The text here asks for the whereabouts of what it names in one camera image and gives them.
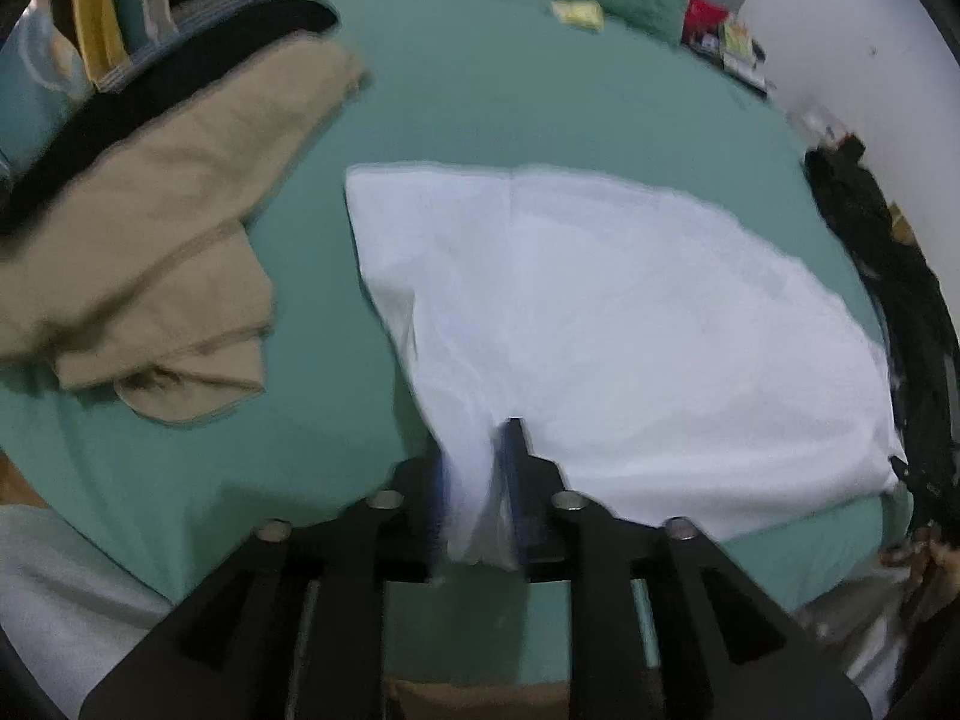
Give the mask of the beige trousers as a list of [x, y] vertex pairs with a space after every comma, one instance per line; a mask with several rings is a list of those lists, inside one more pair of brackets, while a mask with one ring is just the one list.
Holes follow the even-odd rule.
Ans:
[[3, 362], [169, 424], [260, 394], [274, 285], [244, 223], [364, 75], [286, 37], [112, 145], [3, 244]]

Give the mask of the black clothing pile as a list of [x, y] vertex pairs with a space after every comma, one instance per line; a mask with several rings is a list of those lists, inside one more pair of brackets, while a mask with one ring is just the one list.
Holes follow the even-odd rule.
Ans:
[[958, 340], [939, 280], [919, 245], [901, 242], [862, 143], [805, 153], [820, 216], [844, 245], [877, 305], [895, 369], [895, 421], [907, 458], [896, 474], [914, 496], [914, 522], [958, 539]]

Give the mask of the yellow snack packet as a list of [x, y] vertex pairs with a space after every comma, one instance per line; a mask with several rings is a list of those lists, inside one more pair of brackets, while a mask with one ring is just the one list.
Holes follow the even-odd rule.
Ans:
[[596, 0], [553, 0], [550, 9], [562, 25], [590, 32], [604, 29], [604, 10]]

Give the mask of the black garment on bed edge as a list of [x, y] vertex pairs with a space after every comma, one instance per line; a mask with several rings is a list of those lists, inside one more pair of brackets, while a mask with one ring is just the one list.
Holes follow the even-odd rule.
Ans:
[[324, 0], [236, 0], [197, 16], [178, 36], [116, 71], [53, 131], [26, 171], [2, 182], [3, 236], [11, 238], [34, 223], [55, 195], [111, 146], [223, 80], [257, 52], [285, 37], [325, 36], [337, 25], [337, 12]]

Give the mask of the white hooded sweatshirt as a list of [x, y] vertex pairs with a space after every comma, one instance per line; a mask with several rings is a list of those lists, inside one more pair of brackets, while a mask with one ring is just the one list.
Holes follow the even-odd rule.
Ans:
[[357, 164], [359, 271], [444, 461], [459, 562], [519, 561], [501, 429], [631, 522], [717, 539], [888, 491], [882, 348], [719, 206], [597, 172]]

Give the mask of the stack of books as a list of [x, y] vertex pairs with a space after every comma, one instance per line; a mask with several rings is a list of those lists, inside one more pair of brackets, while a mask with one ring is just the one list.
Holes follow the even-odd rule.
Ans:
[[685, 45], [698, 59], [722, 71], [760, 99], [770, 96], [771, 83], [763, 66], [766, 54], [747, 26], [732, 16], [709, 28], [695, 29]]

